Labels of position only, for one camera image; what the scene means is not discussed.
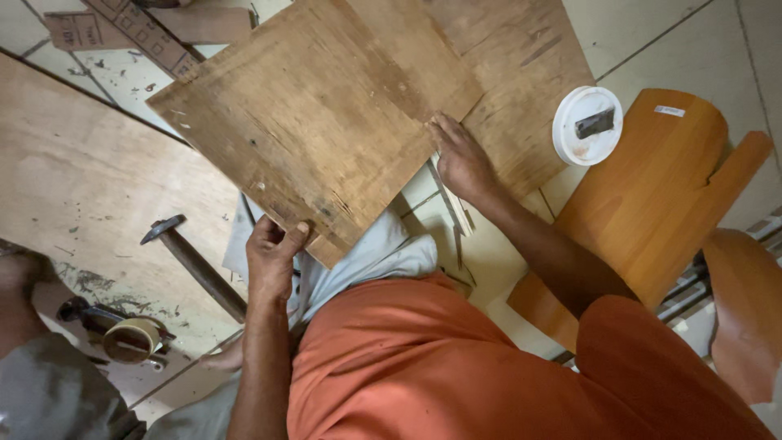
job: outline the label sticker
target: label sticker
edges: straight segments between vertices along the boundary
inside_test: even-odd
[[[673,107],[657,106],[655,111],[657,113],[672,114],[673,116],[684,117],[684,110],[675,109]]]

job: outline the plywood board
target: plywood board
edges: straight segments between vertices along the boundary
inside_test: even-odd
[[[551,141],[559,103],[594,85],[560,0],[430,0],[486,94],[462,124],[517,200],[566,167]]]
[[[684,110],[684,117],[655,111]],[[709,102],[684,92],[641,91],[611,156],[594,165],[554,226],[606,261],[652,309],[773,149],[750,132],[719,168],[727,125]],[[578,322],[534,273],[508,304],[574,352]]]
[[[771,402],[782,361],[782,268],[760,243],[732,229],[717,229],[703,256],[717,308],[717,373],[748,405]]]
[[[178,231],[220,267],[237,190],[200,154],[7,56],[0,151],[0,237],[128,286],[129,301],[181,305],[210,336],[236,330],[161,242],[139,245],[155,220],[184,214]]]
[[[333,266],[482,95],[418,0],[300,0],[148,104]]]

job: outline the hand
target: hand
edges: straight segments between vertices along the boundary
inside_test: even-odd
[[[264,215],[247,240],[249,306],[285,302],[291,295],[293,256],[304,248],[310,226],[301,222],[285,233]]]
[[[437,172],[457,197],[475,205],[503,189],[486,152],[452,117],[437,112],[426,126],[440,151]]]

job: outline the white plastic container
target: white plastic container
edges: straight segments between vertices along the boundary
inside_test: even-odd
[[[614,109],[614,127],[605,132],[579,139],[576,122],[602,111]],[[622,136],[622,104],[611,91],[602,87],[579,87],[559,104],[554,116],[551,137],[559,157],[571,165],[594,165],[614,150]]]

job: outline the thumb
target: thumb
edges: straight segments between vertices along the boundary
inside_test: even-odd
[[[294,229],[285,233],[285,238],[282,239],[278,248],[287,258],[293,258],[293,255],[304,248],[309,236],[310,225],[306,222],[300,222]]]
[[[237,337],[236,341],[230,343],[222,352],[216,355],[203,355],[198,364],[209,370],[236,371],[242,367],[243,351],[242,338]]]

